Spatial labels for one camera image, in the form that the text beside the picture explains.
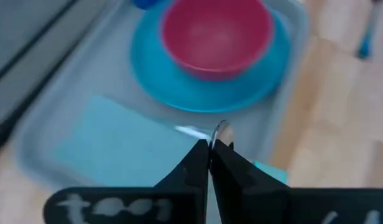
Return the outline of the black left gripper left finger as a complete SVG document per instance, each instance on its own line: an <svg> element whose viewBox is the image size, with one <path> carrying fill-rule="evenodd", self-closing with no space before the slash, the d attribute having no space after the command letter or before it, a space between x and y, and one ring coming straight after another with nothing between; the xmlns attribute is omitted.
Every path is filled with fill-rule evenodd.
<svg viewBox="0 0 383 224"><path fill-rule="evenodd" d="M48 198L45 224L205 224L210 146L199 140L153 187L70 187Z"/></svg>

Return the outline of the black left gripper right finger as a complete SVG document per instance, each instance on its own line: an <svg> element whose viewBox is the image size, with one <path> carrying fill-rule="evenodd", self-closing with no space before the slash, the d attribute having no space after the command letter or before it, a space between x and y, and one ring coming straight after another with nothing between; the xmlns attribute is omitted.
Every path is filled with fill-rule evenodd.
<svg viewBox="0 0 383 224"><path fill-rule="evenodd" d="M289 187L220 140L210 172L223 224L383 224L383 189Z"/></svg>

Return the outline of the knife with teal handle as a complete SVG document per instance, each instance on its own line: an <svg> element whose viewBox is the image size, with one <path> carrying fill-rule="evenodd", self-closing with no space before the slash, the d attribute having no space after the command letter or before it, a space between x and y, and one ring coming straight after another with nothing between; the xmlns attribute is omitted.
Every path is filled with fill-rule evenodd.
<svg viewBox="0 0 383 224"><path fill-rule="evenodd" d="M195 126L174 126L174 129L197 139L211 139L211 133L209 133L208 130L200 129Z"/></svg>

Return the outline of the teal napkin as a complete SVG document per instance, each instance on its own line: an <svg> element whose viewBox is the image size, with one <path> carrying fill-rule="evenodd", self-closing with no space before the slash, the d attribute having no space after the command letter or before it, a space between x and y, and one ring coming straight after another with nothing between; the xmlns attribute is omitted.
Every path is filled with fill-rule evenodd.
<svg viewBox="0 0 383 224"><path fill-rule="evenodd" d="M152 187L197 140L109 98L95 96L49 157L78 180L111 187Z"/></svg>

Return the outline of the blue plate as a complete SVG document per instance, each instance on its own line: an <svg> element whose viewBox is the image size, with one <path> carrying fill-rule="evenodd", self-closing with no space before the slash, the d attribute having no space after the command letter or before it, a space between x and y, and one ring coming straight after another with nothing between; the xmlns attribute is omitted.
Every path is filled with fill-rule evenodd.
<svg viewBox="0 0 383 224"><path fill-rule="evenodd" d="M275 32L265 55L232 80L208 82L176 65L162 45L160 23L172 3L162 0L147 10L132 38L134 75L151 97L185 111L222 113L257 103L280 84L286 74L291 43L287 21L279 11L269 9Z"/></svg>

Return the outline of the pink bowl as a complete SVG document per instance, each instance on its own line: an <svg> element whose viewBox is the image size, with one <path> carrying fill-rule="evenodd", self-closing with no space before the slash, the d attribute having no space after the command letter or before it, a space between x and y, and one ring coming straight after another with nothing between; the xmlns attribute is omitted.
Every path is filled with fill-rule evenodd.
<svg viewBox="0 0 383 224"><path fill-rule="evenodd" d="M267 51L275 25L262 0L173 0L160 39L169 57L202 80L238 76Z"/></svg>

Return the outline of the blue mug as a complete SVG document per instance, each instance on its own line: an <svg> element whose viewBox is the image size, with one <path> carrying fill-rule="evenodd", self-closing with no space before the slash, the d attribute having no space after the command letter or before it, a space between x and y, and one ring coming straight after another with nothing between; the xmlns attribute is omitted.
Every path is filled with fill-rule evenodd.
<svg viewBox="0 0 383 224"><path fill-rule="evenodd" d="M156 5L161 0L131 0L132 3L139 9L149 9Z"/></svg>

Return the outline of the grey plastic tray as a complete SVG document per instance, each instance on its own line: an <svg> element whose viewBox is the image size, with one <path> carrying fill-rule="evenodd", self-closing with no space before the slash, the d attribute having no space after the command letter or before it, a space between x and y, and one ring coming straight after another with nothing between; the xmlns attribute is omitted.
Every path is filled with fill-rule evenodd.
<svg viewBox="0 0 383 224"><path fill-rule="evenodd" d="M87 103L103 96L166 126L195 126L212 134L226 120L235 134L235 150L246 159L271 155L308 35L308 15L297 0L263 0L286 19L290 55L286 74L267 97L222 113L185 111L151 97L139 84L131 64L132 38L146 11L123 1L109 9L75 49L17 127L12 148L22 170L55 190L98 185L78 180L54 163L49 154L70 135Z"/></svg>

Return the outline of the black metal table frame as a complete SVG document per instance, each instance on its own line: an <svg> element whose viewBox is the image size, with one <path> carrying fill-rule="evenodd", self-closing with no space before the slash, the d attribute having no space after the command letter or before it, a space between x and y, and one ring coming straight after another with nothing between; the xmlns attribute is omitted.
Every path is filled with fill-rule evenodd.
<svg viewBox="0 0 383 224"><path fill-rule="evenodd" d="M0 147L79 36L88 0L0 0Z"/></svg>

